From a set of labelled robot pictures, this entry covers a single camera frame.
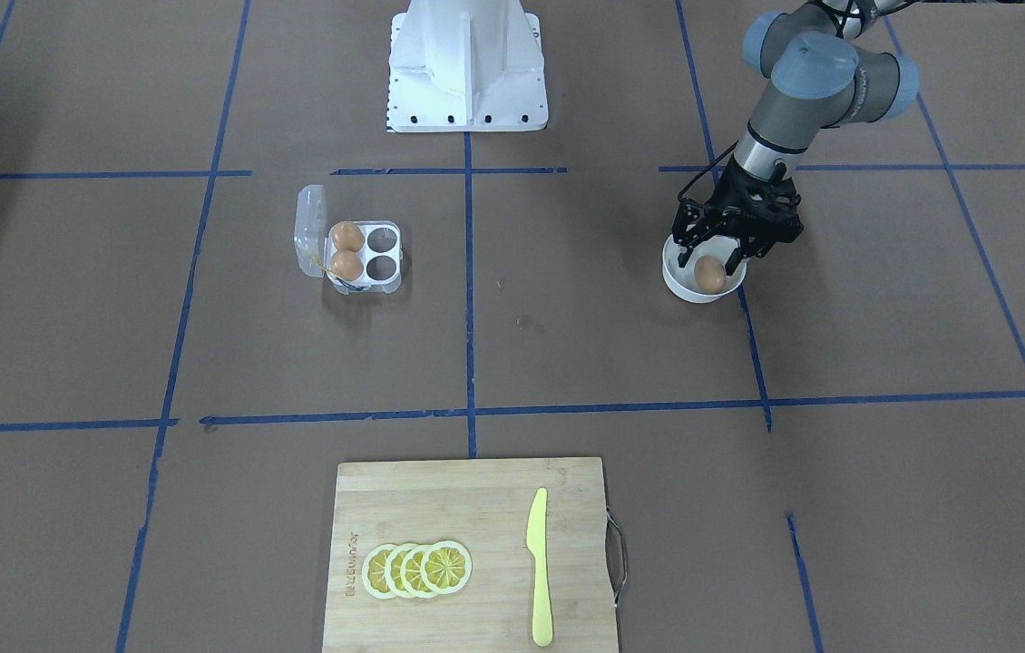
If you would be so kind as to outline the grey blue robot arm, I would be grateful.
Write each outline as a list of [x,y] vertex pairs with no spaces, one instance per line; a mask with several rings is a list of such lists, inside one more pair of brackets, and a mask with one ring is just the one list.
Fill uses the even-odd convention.
[[678,266],[712,239],[731,239],[727,272],[762,258],[803,232],[792,178],[821,130],[902,115],[922,76],[906,55],[873,53],[858,36],[905,1],[808,1],[794,12],[770,12],[749,26],[742,55],[766,79],[744,135],[721,153],[725,169],[710,198],[682,190],[671,226]]

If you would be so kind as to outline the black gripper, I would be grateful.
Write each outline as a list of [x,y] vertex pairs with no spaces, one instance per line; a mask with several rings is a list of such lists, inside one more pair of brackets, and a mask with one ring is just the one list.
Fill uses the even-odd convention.
[[803,234],[799,194],[785,162],[775,162],[770,178],[763,180],[730,161],[721,171],[710,199],[690,198],[692,186],[712,170],[708,166],[678,192],[678,212],[671,228],[678,245],[678,268],[688,264],[700,243],[724,236],[734,239],[734,248],[724,269],[729,277],[735,277],[746,260],[757,255],[760,248],[792,243]]

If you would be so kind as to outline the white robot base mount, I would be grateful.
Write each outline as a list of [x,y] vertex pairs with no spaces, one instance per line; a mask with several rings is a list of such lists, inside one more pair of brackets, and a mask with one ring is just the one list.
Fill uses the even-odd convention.
[[547,127],[541,22],[520,1],[413,1],[389,36],[389,132]]

